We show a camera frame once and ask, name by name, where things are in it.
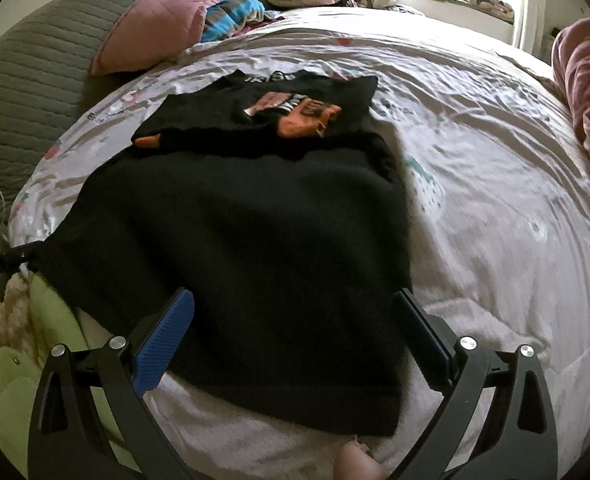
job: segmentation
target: pink pillow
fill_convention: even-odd
[[[112,26],[91,74],[145,70],[198,43],[206,10],[221,0],[136,0]]]

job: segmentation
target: textured blue pad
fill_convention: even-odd
[[[134,355],[134,373],[130,383],[139,397],[154,390],[182,342],[195,313],[190,290],[182,288]]]

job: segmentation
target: blue plaid fabric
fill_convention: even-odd
[[[206,11],[201,43],[230,38],[247,22],[264,19],[264,4],[259,0],[223,0]]]

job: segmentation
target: white bed sheet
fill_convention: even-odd
[[[14,245],[45,238],[89,173],[130,142],[167,94],[240,69],[377,75],[371,114],[406,176],[417,298],[491,348],[531,344],[556,416],[560,475],[590,439],[590,175],[568,110],[518,65],[550,68],[497,40],[428,18],[302,9],[188,50],[104,99],[37,166],[11,214]],[[393,469],[440,402],[412,360],[395,436],[366,437]],[[488,408],[489,396],[482,397]],[[246,412],[166,374],[147,403],[164,433],[215,478],[326,479],[348,436]],[[480,409],[454,463],[465,460]]]

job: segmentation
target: silver screw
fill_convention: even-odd
[[[110,348],[114,350],[119,350],[124,346],[126,346],[126,338],[123,335],[117,335],[110,340]]]
[[[524,357],[533,357],[533,355],[535,355],[535,351],[533,350],[533,347],[530,345],[523,345],[520,348],[520,352]]]
[[[459,340],[459,344],[462,345],[463,348],[466,350],[474,350],[477,348],[477,341],[475,341],[472,337],[465,336]]]
[[[66,347],[64,345],[55,345],[55,346],[53,346],[52,350],[50,351],[50,354],[53,357],[59,357],[60,355],[63,355],[65,351],[66,351]]]

